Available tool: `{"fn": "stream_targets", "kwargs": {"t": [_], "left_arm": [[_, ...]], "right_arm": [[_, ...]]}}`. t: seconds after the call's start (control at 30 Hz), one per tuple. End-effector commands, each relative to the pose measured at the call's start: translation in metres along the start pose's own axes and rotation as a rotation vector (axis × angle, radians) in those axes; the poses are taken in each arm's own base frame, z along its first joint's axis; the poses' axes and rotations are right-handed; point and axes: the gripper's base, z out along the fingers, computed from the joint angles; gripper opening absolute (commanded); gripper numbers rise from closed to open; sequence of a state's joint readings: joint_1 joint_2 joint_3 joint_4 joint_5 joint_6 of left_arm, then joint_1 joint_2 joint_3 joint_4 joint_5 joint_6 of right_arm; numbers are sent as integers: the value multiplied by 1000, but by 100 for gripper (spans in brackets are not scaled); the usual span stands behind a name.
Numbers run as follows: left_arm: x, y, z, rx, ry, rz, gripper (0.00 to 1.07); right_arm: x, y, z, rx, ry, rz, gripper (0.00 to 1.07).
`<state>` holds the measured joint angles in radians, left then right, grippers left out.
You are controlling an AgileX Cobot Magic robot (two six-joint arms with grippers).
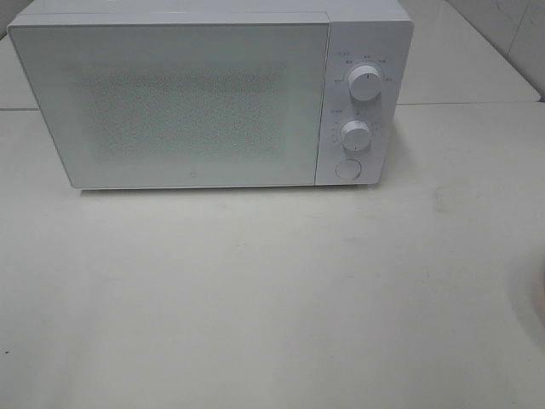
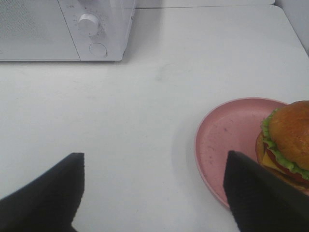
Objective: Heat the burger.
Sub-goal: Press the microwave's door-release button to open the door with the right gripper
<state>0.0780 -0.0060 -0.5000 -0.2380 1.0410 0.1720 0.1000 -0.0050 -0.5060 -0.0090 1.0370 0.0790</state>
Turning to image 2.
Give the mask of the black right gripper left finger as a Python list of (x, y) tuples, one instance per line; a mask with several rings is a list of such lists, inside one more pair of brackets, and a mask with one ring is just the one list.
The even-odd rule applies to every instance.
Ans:
[(2, 232), (74, 232), (84, 193), (84, 154), (71, 153), (0, 201)]

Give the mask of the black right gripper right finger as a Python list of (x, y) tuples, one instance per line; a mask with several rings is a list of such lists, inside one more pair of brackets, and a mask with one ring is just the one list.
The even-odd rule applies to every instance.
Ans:
[(228, 152), (223, 186), (241, 232), (309, 230), (309, 197), (245, 154)]

